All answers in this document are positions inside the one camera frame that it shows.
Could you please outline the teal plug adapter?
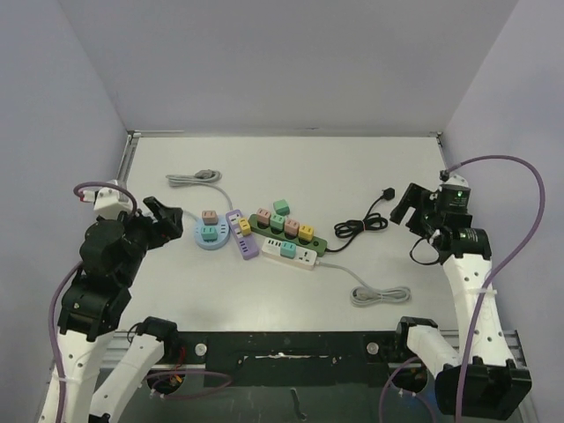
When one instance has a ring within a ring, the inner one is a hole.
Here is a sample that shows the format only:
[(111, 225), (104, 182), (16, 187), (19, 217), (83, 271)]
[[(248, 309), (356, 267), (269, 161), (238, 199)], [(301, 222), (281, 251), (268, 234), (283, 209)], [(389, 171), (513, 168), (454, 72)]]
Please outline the teal plug adapter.
[(293, 260), (296, 257), (296, 245), (288, 242), (288, 241), (283, 241), (280, 244), (280, 255), (284, 258), (288, 258), (290, 260)]
[(204, 225), (200, 228), (200, 236), (205, 242), (214, 242), (219, 238), (218, 230), (215, 226)]

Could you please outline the yellow plug adapter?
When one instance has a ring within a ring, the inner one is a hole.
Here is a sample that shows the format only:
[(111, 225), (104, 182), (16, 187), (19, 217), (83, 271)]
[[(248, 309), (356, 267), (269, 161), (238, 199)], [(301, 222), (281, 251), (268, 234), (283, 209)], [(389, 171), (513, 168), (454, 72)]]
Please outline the yellow plug adapter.
[(311, 242), (314, 238), (314, 228), (310, 225), (300, 225), (298, 237), (300, 240)]
[(252, 233), (251, 225), (246, 218), (239, 218), (238, 226), (242, 236), (250, 236)]

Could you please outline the green plug adapter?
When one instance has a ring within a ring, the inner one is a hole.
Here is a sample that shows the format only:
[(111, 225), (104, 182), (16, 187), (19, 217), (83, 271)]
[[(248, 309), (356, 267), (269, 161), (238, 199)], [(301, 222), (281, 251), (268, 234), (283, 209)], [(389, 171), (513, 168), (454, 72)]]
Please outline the green plug adapter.
[(287, 216), (290, 213), (290, 206), (285, 199), (279, 199), (273, 202), (274, 211), (281, 216)]
[(286, 217), (277, 213), (272, 213), (270, 217), (270, 228), (277, 231), (284, 231)]

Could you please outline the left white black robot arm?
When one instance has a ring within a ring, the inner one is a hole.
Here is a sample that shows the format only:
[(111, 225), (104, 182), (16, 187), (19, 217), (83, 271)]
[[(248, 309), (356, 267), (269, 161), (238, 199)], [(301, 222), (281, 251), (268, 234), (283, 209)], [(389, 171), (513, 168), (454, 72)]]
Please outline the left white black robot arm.
[(61, 309), (49, 311), (55, 367), (39, 415), (41, 422), (116, 422), (152, 366), (180, 348), (175, 323), (147, 317), (129, 349), (104, 382), (100, 367), (130, 302), (130, 288), (146, 253), (179, 239), (182, 209), (155, 197), (114, 217), (97, 217), (86, 230), (81, 261), (57, 288)]

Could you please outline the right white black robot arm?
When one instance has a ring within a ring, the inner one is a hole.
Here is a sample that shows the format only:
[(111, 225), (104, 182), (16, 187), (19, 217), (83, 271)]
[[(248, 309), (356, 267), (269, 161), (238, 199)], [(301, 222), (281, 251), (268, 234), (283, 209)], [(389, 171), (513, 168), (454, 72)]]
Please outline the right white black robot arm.
[(416, 356), (434, 378), (439, 410), (453, 415), (506, 420), (532, 387), (528, 370), (519, 368), (502, 332), (496, 292), (485, 287), (492, 251), (485, 230), (472, 227), (471, 190), (450, 178), (435, 191), (408, 186), (390, 221), (404, 223), (438, 254), (453, 295), (460, 346), (454, 349), (435, 322), (404, 317), (392, 338), (402, 360)]

